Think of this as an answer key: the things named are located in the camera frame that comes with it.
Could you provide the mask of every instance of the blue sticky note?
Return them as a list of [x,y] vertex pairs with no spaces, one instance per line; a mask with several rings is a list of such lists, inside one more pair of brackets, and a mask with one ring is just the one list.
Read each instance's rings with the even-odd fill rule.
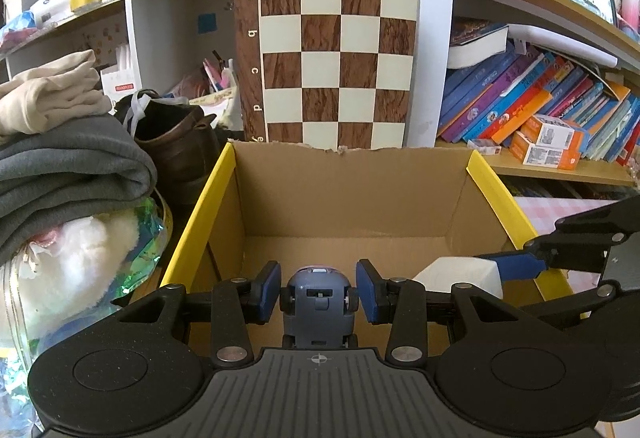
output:
[[216,15],[213,12],[198,15],[198,34],[208,34],[216,30],[218,30],[218,24],[216,23]]

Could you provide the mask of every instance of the gray gripper plate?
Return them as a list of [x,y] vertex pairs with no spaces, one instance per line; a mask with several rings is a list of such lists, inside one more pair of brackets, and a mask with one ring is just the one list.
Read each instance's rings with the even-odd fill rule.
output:
[[[43,438],[63,438],[57,431]],[[598,438],[593,429],[566,438]],[[498,438],[453,413],[423,374],[372,350],[265,350],[215,374],[172,422],[136,438]]]

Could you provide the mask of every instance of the orange and white box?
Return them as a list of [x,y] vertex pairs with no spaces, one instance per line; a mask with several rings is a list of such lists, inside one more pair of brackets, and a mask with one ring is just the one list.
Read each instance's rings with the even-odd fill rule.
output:
[[534,144],[520,131],[513,134],[509,151],[522,164],[564,169],[565,171],[573,171],[580,160],[578,151]]
[[586,132],[577,125],[548,115],[532,115],[520,127],[520,131],[538,147],[567,151],[580,152],[586,137]]

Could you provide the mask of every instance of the screw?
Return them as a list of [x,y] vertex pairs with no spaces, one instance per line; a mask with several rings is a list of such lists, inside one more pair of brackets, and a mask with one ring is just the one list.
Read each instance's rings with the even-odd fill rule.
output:
[[398,346],[393,349],[391,356],[399,362],[415,362],[422,357],[422,352],[413,346]]
[[238,360],[242,360],[246,356],[246,350],[240,346],[225,346],[216,353],[216,357],[224,362],[238,362]]
[[602,285],[596,290],[598,297],[609,297],[613,293],[613,287],[611,285]]

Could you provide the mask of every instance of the gray fabric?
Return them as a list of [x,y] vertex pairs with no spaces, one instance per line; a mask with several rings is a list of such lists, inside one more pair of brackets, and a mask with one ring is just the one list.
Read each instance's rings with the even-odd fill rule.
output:
[[151,158],[111,115],[14,137],[0,145],[0,265],[28,238],[133,207],[155,185]]

